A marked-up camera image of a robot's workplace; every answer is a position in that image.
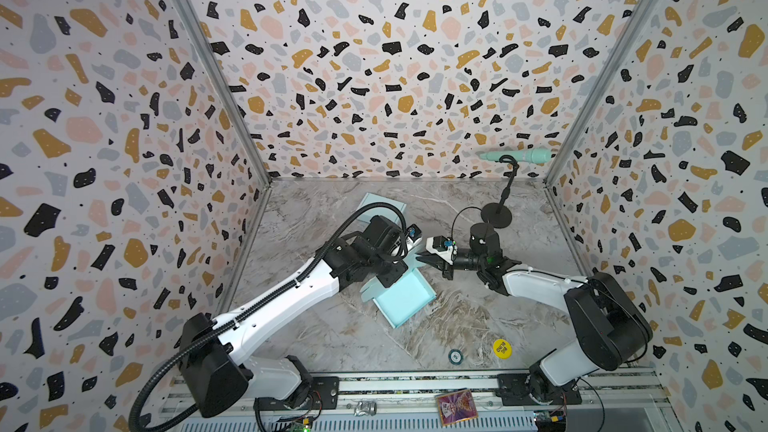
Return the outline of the mint box sheets stack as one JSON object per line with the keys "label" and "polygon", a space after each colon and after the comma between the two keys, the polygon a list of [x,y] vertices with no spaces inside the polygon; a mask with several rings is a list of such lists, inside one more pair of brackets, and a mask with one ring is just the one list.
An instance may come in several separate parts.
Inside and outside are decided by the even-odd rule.
{"label": "mint box sheets stack", "polygon": [[436,298],[436,292],[421,274],[420,262],[416,260],[417,253],[423,250],[424,240],[419,238],[404,261],[407,271],[390,287],[385,287],[378,277],[374,277],[361,288],[362,301],[372,301],[392,328],[402,326]]}

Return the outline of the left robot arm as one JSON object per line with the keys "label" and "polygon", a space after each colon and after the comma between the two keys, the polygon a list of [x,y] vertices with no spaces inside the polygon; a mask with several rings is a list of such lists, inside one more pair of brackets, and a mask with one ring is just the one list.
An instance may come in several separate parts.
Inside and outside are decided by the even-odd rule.
{"label": "left robot arm", "polygon": [[182,358],[179,365],[200,415],[215,417],[248,392],[288,408],[304,406],[313,395],[314,380],[301,361],[293,355],[256,359],[256,350],[303,312],[351,284],[368,277],[384,287],[395,284],[408,269],[408,252],[421,239],[416,225],[402,229],[376,215],[363,231],[334,239],[326,253],[317,253],[296,273],[246,305],[215,318],[199,313],[189,319],[182,329],[181,346],[210,332],[218,334]]}

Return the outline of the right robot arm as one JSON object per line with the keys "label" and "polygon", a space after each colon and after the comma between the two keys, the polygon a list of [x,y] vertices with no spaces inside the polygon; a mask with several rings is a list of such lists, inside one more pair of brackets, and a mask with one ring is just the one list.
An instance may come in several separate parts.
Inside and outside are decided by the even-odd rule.
{"label": "right robot arm", "polygon": [[575,339],[535,362],[525,379],[528,393],[540,402],[571,389],[585,375],[618,369],[636,353],[646,352],[653,338],[651,326],[612,276],[558,275],[511,259],[486,223],[472,226],[466,248],[449,237],[428,238],[416,259],[447,280],[457,270],[471,271],[491,291],[567,314]]}

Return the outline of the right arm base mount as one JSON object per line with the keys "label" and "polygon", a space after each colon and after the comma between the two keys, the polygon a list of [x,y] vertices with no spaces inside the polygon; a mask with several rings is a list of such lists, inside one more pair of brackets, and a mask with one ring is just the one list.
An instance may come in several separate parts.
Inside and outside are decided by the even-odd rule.
{"label": "right arm base mount", "polygon": [[575,381],[556,386],[539,374],[499,374],[494,393],[504,406],[562,406],[582,403]]}

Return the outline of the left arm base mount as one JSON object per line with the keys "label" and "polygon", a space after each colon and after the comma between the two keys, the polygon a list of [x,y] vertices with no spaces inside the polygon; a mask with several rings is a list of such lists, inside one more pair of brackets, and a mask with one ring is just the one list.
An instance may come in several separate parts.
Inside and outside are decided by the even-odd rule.
{"label": "left arm base mount", "polygon": [[255,358],[249,396],[262,411],[307,412],[337,407],[340,378],[313,375],[295,356]]}

